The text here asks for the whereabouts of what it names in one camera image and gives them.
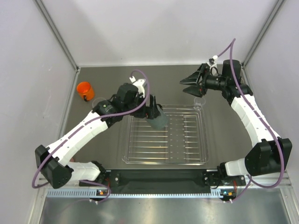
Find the dark grey ceramic mug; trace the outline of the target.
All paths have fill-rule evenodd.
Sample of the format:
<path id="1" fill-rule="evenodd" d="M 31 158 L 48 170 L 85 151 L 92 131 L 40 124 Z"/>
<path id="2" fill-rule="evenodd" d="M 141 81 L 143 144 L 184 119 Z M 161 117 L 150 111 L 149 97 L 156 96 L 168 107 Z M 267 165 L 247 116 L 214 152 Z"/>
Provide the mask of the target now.
<path id="1" fill-rule="evenodd" d="M 146 119 L 147 123 L 155 130 L 163 130 L 169 123 L 168 116 L 164 113 L 163 107 L 158 104 L 157 109 L 160 112 L 160 115 L 158 115 L 154 119 Z"/>

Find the orange mug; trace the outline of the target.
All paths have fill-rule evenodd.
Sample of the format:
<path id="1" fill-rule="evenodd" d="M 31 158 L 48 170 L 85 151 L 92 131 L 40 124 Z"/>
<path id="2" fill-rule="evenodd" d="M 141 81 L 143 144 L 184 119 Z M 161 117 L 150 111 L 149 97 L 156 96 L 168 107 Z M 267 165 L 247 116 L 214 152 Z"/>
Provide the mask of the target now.
<path id="1" fill-rule="evenodd" d="M 95 96 L 94 90 L 89 82 L 81 82 L 76 87 L 77 93 L 85 101 L 92 100 Z"/>

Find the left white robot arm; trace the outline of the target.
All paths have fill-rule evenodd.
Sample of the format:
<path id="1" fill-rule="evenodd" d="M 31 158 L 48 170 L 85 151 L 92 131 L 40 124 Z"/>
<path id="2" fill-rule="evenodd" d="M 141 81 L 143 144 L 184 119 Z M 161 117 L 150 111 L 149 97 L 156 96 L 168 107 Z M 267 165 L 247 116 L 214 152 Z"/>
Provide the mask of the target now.
<path id="1" fill-rule="evenodd" d="M 105 169 L 96 161 L 72 162 L 71 158 L 90 140 L 106 131 L 124 116 L 130 115 L 156 123 L 163 113 L 156 97 L 142 85 L 125 83 L 116 94 L 96 104 L 88 115 L 71 131 L 48 146 L 35 150 L 37 173 L 58 189 L 72 181 L 91 181 L 101 185 L 106 179 Z"/>

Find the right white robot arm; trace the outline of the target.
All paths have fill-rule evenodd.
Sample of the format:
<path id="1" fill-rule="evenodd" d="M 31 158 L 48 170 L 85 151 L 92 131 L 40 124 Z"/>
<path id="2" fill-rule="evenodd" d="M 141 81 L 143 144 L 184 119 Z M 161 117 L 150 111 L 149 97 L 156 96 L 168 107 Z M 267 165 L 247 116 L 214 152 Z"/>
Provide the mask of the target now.
<path id="1" fill-rule="evenodd" d="M 184 93 L 203 97 L 208 90 L 221 91 L 230 107 L 239 116 L 252 143 L 252 149 L 241 159 L 223 162 L 218 170 L 218 180 L 229 185 L 235 176 L 260 176 L 283 173 L 292 143 L 288 138 L 281 138 L 268 124 L 259 110 L 253 92 L 247 84 L 241 83 L 241 64 L 237 60 L 225 60 L 222 73 L 216 65 L 203 63 L 180 84 L 187 87 Z"/>

